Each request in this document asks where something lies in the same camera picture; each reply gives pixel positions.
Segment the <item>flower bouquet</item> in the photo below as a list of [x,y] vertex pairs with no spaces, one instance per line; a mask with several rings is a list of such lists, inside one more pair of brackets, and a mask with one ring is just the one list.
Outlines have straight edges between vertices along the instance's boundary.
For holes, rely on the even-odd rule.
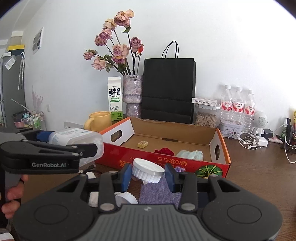
[[[130,39],[129,31],[131,30],[130,18],[134,17],[134,12],[132,10],[127,10],[125,12],[119,12],[114,17],[114,19],[107,19],[103,25],[103,30],[99,35],[96,36],[94,42],[97,46],[106,46],[108,52],[104,56],[98,55],[96,50],[86,50],[84,53],[84,58],[86,60],[91,60],[95,57],[92,66],[97,70],[106,69],[107,72],[110,68],[115,68],[123,76],[125,75],[138,75],[139,62],[144,50],[144,46],[141,40],[137,37]],[[126,29],[122,33],[126,33],[128,37],[129,44],[121,44],[116,33],[116,28],[118,26],[125,27]],[[113,42],[113,33],[116,36],[117,43]],[[112,43],[112,50],[108,47],[108,42]],[[131,52],[133,65],[130,68],[127,60],[127,56]],[[138,67],[135,71],[135,63],[138,58]]]

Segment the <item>purple cloth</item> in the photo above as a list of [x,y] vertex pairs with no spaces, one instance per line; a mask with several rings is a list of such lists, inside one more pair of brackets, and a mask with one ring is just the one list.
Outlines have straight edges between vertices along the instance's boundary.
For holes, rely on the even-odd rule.
[[142,185],[139,204],[174,204],[179,205],[181,193],[171,193],[163,175],[159,183]]

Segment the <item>wooden table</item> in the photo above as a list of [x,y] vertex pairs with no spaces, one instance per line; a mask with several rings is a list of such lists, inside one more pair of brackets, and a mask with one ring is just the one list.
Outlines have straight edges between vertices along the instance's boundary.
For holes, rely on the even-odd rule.
[[[296,164],[288,162],[284,150],[276,143],[269,143],[264,149],[248,150],[240,146],[237,140],[225,139],[225,142],[232,162],[227,179],[275,204],[283,216],[283,225],[276,240],[295,241]],[[111,170],[102,165],[96,169],[101,172]],[[31,176],[26,184],[24,199],[31,199],[71,177],[73,175]],[[141,181],[131,180],[128,191],[139,198],[140,189]]]

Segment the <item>milk carton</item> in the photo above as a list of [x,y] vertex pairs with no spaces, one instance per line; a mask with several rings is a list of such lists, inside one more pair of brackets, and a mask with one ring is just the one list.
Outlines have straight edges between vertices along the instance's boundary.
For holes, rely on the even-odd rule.
[[108,78],[109,110],[111,119],[118,121],[123,119],[122,112],[122,87],[121,77]]

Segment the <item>red and white label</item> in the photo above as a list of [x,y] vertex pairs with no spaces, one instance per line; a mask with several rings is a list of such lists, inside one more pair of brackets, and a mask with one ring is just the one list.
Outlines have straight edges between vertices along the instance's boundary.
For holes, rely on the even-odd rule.
[[232,102],[231,101],[223,101],[221,104],[222,110],[230,111],[232,109]]
[[253,115],[254,112],[255,112],[255,105],[248,105],[244,109],[244,113],[247,114],[247,115]]
[[244,111],[244,103],[243,102],[233,102],[233,110],[235,112],[243,113]]

